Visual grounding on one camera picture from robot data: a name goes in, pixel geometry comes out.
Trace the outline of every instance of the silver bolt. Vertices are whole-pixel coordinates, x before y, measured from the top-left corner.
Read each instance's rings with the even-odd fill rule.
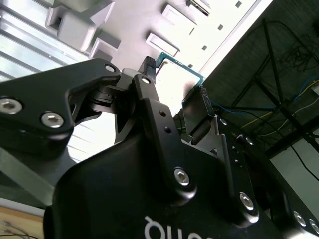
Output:
[[[49,128],[60,128],[64,124],[64,119],[57,113],[45,113],[41,117],[41,122]]]
[[[306,226],[305,220],[302,218],[302,216],[300,216],[299,213],[297,213],[297,212],[295,211],[295,212],[294,212],[294,216],[295,216],[296,221],[297,221],[301,226],[303,226],[303,227]]]
[[[184,170],[180,168],[175,169],[174,176],[180,185],[187,186],[189,184],[189,176]]]
[[[144,76],[142,77],[142,81],[144,81],[147,84],[151,83],[150,80]]]
[[[111,71],[111,72],[115,72],[114,67],[110,66],[110,65],[105,65],[105,69],[107,69],[108,71]]]
[[[22,110],[22,104],[11,98],[0,99],[0,112],[5,114],[16,114]]]
[[[250,138],[246,137],[246,141],[247,141],[247,143],[249,143],[250,145],[254,145],[253,141],[251,141]]]
[[[220,118],[219,121],[220,121],[223,125],[227,126],[227,122],[226,122],[224,119]]]
[[[315,230],[315,232],[319,234],[319,227],[315,224],[314,220],[309,219],[309,223],[312,226],[312,228]]]
[[[251,201],[251,199],[247,196],[246,193],[241,192],[239,194],[239,198],[242,202],[242,204],[244,204],[244,206],[249,210],[253,210],[254,209],[254,204],[253,201]]]

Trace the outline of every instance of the white wall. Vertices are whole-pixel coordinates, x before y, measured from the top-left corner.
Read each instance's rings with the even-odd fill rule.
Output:
[[[293,147],[307,168],[319,178],[319,154],[304,139]],[[306,171],[293,150],[288,148],[272,158],[271,162],[319,220],[319,182]]]

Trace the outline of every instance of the screw hole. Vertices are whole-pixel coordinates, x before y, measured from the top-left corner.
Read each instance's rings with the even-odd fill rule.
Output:
[[[110,72],[115,72],[115,68],[113,66],[110,66],[110,65],[105,65],[105,69],[107,69],[108,71]]]
[[[159,114],[160,114],[161,116],[166,116],[166,113],[165,113],[164,111],[159,111]]]
[[[237,8],[239,8],[239,7],[241,6],[241,2],[238,1],[235,6],[236,6]]]
[[[171,133],[171,130],[170,130],[170,128],[168,128],[168,127],[165,127],[165,128],[164,128],[164,131],[165,131],[166,133]]]
[[[237,150],[236,147],[232,146],[231,148],[232,148],[232,150],[233,150],[234,152],[239,153],[239,151]]]
[[[241,163],[240,163],[237,159],[235,159],[235,163],[236,163],[239,167],[242,167]]]
[[[151,83],[150,80],[146,77],[142,77],[142,81],[144,81],[147,84]]]

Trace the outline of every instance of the robotic arm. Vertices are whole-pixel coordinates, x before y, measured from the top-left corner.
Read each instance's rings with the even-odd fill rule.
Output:
[[[46,239],[282,239],[318,221],[264,154],[232,134],[203,87],[183,102],[182,142],[154,69],[94,59],[0,84],[0,169],[46,206]],[[76,164],[75,125],[116,115],[116,144]]]

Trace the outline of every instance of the white printed logo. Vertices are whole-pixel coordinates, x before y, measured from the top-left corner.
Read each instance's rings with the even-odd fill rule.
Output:
[[[159,232],[160,232],[159,239],[165,239],[165,237],[166,237],[165,230],[160,223],[153,221],[148,216],[145,217],[145,220],[148,221],[148,223],[145,225],[145,228],[144,228],[144,235],[145,235],[146,239],[153,239],[150,236],[151,227],[156,227],[159,230]],[[178,232],[178,239],[183,239],[182,230],[178,228],[177,232]],[[171,226],[169,226],[169,225],[167,226],[167,239],[172,239]],[[187,239],[202,239],[202,237],[200,235],[198,235],[197,233],[190,233],[188,235]]]

